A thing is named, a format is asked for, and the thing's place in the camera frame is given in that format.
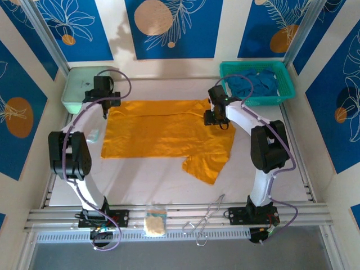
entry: wall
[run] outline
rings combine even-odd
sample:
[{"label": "wall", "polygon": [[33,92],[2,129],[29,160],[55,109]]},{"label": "wall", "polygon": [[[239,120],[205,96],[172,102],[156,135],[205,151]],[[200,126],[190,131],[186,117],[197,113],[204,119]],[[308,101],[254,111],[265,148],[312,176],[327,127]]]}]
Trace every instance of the wall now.
[{"label": "wall", "polygon": [[27,71],[43,93],[47,104],[39,122],[25,166],[18,181],[0,173],[0,213],[6,214],[0,232],[1,269],[10,269],[19,256],[29,209],[38,208],[50,175],[47,136],[58,130],[66,113],[60,102],[65,78],[58,73],[52,80],[26,41],[0,8],[0,40]]},{"label": "wall", "polygon": [[[68,4],[69,10],[85,13],[81,20],[76,19],[76,25],[70,22],[78,17],[73,14],[69,15],[69,22],[60,24],[65,16],[46,6],[50,2],[57,3],[60,13],[66,13]],[[40,0],[36,3],[71,67],[114,65],[131,78],[211,77],[219,75],[221,61],[238,57],[281,59],[309,6],[308,0]],[[169,9],[162,10],[164,3]],[[182,4],[183,9],[175,12]],[[170,18],[166,10],[172,11]],[[171,32],[172,26],[162,39],[161,29],[169,21],[175,25],[174,14],[182,14],[180,27]],[[146,29],[156,20],[159,20],[158,29]]]},{"label": "wall", "polygon": [[297,95],[286,103],[317,200],[328,203],[351,269],[360,264],[360,233],[350,213],[350,207],[359,204],[360,164],[336,174],[305,92],[358,22],[359,11],[357,0],[344,3],[299,76],[292,69]]}]

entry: vent grille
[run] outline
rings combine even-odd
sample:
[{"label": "vent grille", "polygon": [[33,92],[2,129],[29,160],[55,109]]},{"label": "vent grille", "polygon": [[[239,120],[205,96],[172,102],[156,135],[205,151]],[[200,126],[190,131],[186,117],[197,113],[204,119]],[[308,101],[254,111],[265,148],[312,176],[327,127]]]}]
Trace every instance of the vent grille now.
[{"label": "vent grille", "polygon": [[[148,237],[144,235],[143,231],[122,231],[122,242],[149,242],[149,241],[188,241],[196,240],[199,232],[193,232],[188,235],[184,235],[181,230],[174,229],[169,230],[166,235],[161,237]],[[250,230],[248,228],[237,229],[208,229],[203,232],[207,235],[209,240],[228,240],[228,239],[249,239]],[[72,232],[43,232],[39,233],[37,237],[37,243],[74,243],[74,242],[89,242],[89,231],[72,231]],[[119,238],[119,233],[115,232],[114,237],[109,236],[103,241],[116,241]]]}]

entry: green plastic container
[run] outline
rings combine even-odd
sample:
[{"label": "green plastic container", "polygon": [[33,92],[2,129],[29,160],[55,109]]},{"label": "green plastic container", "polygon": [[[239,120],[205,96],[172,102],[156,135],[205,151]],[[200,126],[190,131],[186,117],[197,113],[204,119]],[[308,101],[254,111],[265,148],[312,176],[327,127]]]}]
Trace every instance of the green plastic container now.
[{"label": "green plastic container", "polygon": [[[78,114],[80,112],[85,91],[94,88],[94,76],[108,68],[108,66],[85,66],[74,67],[70,70],[61,97],[61,102],[69,113]],[[104,72],[101,76],[110,76],[110,72]]]},{"label": "green plastic container", "polygon": [[[220,77],[222,78],[247,69],[255,69],[257,72],[261,72],[268,67],[271,67],[275,72],[279,85],[279,96],[249,97],[245,104],[248,106],[279,105],[284,100],[295,97],[295,89],[289,72],[287,72],[284,63],[281,61],[225,61],[220,64]],[[231,95],[225,80],[222,80],[222,86]]]}]

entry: teal basket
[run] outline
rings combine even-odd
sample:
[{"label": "teal basket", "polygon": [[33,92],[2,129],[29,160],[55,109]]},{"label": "teal basket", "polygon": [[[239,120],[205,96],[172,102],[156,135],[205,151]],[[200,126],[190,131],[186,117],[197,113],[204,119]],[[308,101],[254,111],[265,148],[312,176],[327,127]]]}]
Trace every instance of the teal basket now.
[{"label": "teal basket", "polygon": [[[293,83],[284,63],[281,61],[225,61],[220,64],[220,77],[222,78],[247,69],[255,69],[257,72],[261,72],[268,67],[271,67],[275,72],[279,85],[279,96],[249,97],[245,101],[245,104],[248,106],[279,105],[282,104],[284,100],[295,97]],[[231,94],[225,80],[222,80],[222,86],[228,94]]]}]

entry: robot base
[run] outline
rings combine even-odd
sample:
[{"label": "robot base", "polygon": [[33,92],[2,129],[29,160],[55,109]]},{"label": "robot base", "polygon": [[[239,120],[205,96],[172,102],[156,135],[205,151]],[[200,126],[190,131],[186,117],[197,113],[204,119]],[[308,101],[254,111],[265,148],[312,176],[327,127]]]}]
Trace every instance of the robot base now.
[{"label": "robot base", "polygon": [[231,207],[228,212],[230,225],[267,225],[265,228],[250,229],[250,241],[253,243],[267,239],[269,233],[280,223],[277,208],[273,206],[272,202],[265,206],[256,207],[250,196],[247,197],[245,207]]},{"label": "robot base", "polygon": [[[106,214],[117,222],[119,227],[127,228],[129,222],[129,210],[108,210]],[[107,230],[115,229],[115,225],[111,221],[94,220],[91,217],[88,219],[79,218],[79,228],[95,228],[101,227]]]}]

